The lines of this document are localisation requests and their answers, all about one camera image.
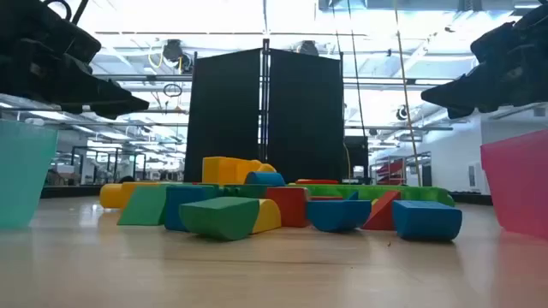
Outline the large blue wooden block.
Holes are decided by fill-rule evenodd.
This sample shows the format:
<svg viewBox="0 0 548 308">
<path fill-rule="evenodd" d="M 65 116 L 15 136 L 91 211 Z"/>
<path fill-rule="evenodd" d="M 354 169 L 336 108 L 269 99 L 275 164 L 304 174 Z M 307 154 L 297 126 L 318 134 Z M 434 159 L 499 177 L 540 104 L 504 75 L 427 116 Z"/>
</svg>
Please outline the large blue wooden block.
<svg viewBox="0 0 548 308">
<path fill-rule="evenodd" d="M 462 211 L 434 201 L 396 200 L 392 216 L 404 240 L 452 241 L 462 226 Z"/>
</svg>

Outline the blue semicircle wooden block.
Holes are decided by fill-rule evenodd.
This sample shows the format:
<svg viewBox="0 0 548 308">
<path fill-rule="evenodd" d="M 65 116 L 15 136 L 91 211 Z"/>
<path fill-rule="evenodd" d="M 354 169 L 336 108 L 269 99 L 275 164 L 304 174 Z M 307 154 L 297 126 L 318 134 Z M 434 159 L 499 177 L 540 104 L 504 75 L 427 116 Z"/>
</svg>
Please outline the blue semicircle wooden block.
<svg viewBox="0 0 548 308">
<path fill-rule="evenodd" d="M 267 185 L 274 187 L 284 187 L 286 182 L 283 176 L 277 172 L 249 172 L 245 178 L 246 185 Z"/>
</svg>

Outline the blue rounded wooden block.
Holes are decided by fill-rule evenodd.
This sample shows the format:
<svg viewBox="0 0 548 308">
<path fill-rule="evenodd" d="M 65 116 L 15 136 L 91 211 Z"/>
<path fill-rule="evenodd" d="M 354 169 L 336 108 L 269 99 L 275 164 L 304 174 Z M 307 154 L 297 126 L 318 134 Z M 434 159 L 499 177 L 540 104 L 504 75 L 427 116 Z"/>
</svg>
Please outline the blue rounded wooden block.
<svg viewBox="0 0 548 308">
<path fill-rule="evenodd" d="M 307 218 L 319 231 L 341 233 L 361 228 L 371 210 L 370 200 L 314 200 L 307 203 Z"/>
</svg>

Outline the shelf with red bins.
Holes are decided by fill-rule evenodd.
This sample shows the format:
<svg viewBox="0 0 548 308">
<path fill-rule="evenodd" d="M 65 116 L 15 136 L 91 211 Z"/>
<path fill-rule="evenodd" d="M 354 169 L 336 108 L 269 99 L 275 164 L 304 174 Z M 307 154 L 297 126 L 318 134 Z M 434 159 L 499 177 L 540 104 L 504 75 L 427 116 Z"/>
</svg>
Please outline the shelf with red bins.
<svg viewBox="0 0 548 308">
<path fill-rule="evenodd" d="M 432 156 L 429 151 L 414 156 L 387 156 L 369 166 L 373 185 L 431 187 Z"/>
</svg>

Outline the black folding screen panel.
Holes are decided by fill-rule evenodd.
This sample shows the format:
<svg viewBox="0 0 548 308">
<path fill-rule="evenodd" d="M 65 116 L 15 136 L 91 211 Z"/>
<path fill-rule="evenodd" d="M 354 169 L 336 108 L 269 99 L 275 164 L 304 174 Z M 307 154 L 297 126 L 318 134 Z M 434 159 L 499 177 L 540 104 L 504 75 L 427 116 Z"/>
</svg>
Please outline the black folding screen panel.
<svg viewBox="0 0 548 308">
<path fill-rule="evenodd" d="M 268 162 L 286 181 L 343 177 L 340 62 L 271 50 Z"/>
<path fill-rule="evenodd" d="M 202 180 L 205 157 L 259 157 L 260 50 L 202 57 L 195 63 L 184 180 Z"/>
</svg>

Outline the large yellow plastic brick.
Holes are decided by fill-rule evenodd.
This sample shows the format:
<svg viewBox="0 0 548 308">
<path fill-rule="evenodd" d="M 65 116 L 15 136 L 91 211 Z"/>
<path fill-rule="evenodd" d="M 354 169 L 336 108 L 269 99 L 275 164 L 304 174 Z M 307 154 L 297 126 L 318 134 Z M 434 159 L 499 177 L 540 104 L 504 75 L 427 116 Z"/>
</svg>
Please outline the large yellow plastic brick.
<svg viewBox="0 0 548 308">
<path fill-rule="evenodd" d="M 234 157 L 204 157 L 202 160 L 202 183 L 243 184 L 250 172 L 276 172 L 269 163 Z"/>
</svg>

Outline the red wooden wedge block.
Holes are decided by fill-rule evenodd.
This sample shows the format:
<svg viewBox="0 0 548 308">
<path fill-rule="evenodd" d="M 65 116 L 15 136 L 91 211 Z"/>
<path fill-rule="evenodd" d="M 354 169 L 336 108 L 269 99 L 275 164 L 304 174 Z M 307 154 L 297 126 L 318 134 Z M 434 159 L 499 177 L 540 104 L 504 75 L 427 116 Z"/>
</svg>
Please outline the red wooden wedge block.
<svg viewBox="0 0 548 308">
<path fill-rule="evenodd" d="M 361 228 L 365 230 L 394 231 L 392 204 L 395 200 L 399 200 L 401 196 L 400 191 L 388 191 L 383 194 L 372 206 L 371 214 Z"/>
</svg>

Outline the green wooden wedge block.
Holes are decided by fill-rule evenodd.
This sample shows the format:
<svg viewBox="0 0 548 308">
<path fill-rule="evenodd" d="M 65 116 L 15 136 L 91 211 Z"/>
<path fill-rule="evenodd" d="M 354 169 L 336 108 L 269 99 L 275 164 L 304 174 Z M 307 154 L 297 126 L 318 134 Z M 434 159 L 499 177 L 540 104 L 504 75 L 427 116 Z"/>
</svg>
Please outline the green wooden wedge block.
<svg viewBox="0 0 548 308">
<path fill-rule="evenodd" d="M 164 224 L 167 186 L 138 186 L 117 222 L 118 226 L 159 226 Z"/>
</svg>

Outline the yellow stepped plastic brick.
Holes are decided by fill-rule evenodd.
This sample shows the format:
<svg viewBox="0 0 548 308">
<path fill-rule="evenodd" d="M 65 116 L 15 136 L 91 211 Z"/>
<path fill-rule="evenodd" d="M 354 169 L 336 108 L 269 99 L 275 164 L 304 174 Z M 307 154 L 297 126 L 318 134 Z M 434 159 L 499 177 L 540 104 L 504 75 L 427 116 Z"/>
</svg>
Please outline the yellow stepped plastic brick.
<svg viewBox="0 0 548 308">
<path fill-rule="evenodd" d="M 157 186 L 154 181 L 126 181 L 121 184 L 105 184 L 99 192 L 99 203 L 107 209 L 124 209 L 136 187 Z"/>
</svg>

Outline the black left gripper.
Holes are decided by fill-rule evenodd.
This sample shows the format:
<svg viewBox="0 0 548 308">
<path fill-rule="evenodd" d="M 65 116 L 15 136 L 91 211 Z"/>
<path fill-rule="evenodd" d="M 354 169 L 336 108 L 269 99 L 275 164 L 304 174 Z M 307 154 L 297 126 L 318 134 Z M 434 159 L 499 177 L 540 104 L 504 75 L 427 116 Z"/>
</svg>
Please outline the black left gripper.
<svg viewBox="0 0 548 308">
<path fill-rule="evenodd" d="M 88 0 L 73 11 L 67 0 L 0 0 L 0 93 L 57 103 L 97 116 L 147 110 L 149 103 L 114 80 L 92 74 L 101 44 L 77 26 Z"/>
</svg>

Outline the black box on stand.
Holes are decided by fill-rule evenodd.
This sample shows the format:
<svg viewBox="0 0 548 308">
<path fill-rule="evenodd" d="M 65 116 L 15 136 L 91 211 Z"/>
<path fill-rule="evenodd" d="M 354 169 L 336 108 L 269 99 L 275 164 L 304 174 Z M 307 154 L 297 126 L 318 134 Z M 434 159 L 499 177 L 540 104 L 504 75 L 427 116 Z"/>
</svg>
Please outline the black box on stand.
<svg viewBox="0 0 548 308">
<path fill-rule="evenodd" d="M 344 145 L 348 151 L 350 177 L 365 181 L 369 168 L 367 136 L 345 136 Z"/>
</svg>

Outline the teal translucent plastic bin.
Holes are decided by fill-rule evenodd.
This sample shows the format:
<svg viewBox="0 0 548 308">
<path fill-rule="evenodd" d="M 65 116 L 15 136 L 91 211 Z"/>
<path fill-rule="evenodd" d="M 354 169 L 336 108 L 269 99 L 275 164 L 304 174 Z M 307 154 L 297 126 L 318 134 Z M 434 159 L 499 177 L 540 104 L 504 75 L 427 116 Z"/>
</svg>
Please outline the teal translucent plastic bin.
<svg viewBox="0 0 548 308">
<path fill-rule="evenodd" d="M 0 229 L 32 220 L 56 150 L 56 130 L 0 120 Z"/>
</svg>

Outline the long green plastic brick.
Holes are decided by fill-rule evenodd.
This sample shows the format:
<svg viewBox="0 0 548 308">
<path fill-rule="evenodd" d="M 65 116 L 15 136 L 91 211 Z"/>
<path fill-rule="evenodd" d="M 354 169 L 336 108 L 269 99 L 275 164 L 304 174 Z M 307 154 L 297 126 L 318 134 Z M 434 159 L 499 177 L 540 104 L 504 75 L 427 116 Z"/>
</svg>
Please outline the long green plastic brick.
<svg viewBox="0 0 548 308">
<path fill-rule="evenodd" d="M 327 184 L 290 184 L 291 187 L 305 187 L 311 196 L 335 196 L 347 198 L 358 192 L 359 199 L 373 200 L 381 198 L 388 191 L 399 191 L 401 199 L 435 201 L 448 206 L 456 205 L 449 192 L 439 187 L 406 187 L 406 186 L 367 186 L 367 185 L 327 185 Z"/>
</svg>

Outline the yellow arched wooden block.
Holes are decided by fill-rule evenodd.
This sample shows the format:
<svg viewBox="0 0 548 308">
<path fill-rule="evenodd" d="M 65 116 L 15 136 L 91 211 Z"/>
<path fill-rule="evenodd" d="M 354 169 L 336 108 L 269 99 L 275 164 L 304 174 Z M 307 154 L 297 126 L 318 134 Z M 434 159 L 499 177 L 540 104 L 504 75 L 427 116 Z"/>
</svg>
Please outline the yellow arched wooden block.
<svg viewBox="0 0 548 308">
<path fill-rule="evenodd" d="M 281 212 L 272 199 L 259 200 L 259 213 L 252 234 L 264 233 L 282 227 Z"/>
</svg>

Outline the distant robot workstation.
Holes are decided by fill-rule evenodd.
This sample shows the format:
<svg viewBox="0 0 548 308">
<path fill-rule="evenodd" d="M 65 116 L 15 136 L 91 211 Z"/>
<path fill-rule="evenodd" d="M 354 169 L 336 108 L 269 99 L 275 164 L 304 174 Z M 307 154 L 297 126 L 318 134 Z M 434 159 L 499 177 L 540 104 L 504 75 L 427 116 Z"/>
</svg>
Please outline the distant robot workstation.
<svg viewBox="0 0 548 308">
<path fill-rule="evenodd" d="M 101 186 L 121 181 L 144 180 L 146 155 L 121 146 L 73 146 L 57 151 L 45 177 L 46 187 Z"/>
</svg>

